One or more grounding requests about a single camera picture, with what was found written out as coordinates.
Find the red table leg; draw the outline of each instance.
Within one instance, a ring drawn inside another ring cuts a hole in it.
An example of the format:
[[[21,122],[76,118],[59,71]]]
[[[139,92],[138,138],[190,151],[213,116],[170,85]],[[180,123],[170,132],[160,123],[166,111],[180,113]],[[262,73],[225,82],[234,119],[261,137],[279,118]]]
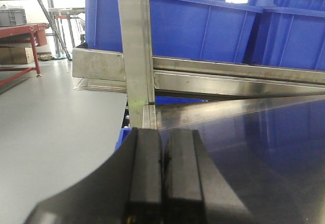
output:
[[[30,35],[30,43],[31,43],[32,53],[34,55],[35,69],[36,69],[36,72],[37,72],[37,77],[41,77],[42,75],[41,75],[39,60],[37,59],[37,52],[36,52],[34,33],[29,33],[29,35]]]

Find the gray floor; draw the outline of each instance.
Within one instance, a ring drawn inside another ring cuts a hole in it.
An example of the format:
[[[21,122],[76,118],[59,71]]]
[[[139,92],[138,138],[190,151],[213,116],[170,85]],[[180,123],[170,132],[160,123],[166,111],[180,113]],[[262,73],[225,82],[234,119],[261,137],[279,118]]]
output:
[[[122,123],[125,95],[73,90],[66,60],[41,69],[0,94],[1,224],[23,223],[36,202],[96,169]]]

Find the reflective black surface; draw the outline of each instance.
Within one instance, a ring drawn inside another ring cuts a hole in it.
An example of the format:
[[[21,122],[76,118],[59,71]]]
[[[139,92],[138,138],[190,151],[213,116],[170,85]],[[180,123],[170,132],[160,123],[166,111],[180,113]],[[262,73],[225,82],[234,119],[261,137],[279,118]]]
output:
[[[163,137],[197,129],[262,224],[325,223],[325,100],[300,97],[158,108]]]

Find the metal rail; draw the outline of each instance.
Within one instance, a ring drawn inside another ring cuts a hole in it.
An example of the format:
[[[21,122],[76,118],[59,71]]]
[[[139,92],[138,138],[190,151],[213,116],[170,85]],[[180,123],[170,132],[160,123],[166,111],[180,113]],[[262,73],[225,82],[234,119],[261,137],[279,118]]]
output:
[[[77,89],[126,92],[123,54],[75,48]],[[325,94],[325,72],[153,57],[154,89],[178,97],[248,99]]]

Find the cardboard box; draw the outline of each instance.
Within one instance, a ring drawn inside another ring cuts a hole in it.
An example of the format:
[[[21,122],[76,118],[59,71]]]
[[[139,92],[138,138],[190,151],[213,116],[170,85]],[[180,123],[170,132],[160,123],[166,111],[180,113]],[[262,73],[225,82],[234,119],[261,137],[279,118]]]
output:
[[[0,47],[0,64],[23,65],[34,61],[33,50],[22,47]]]

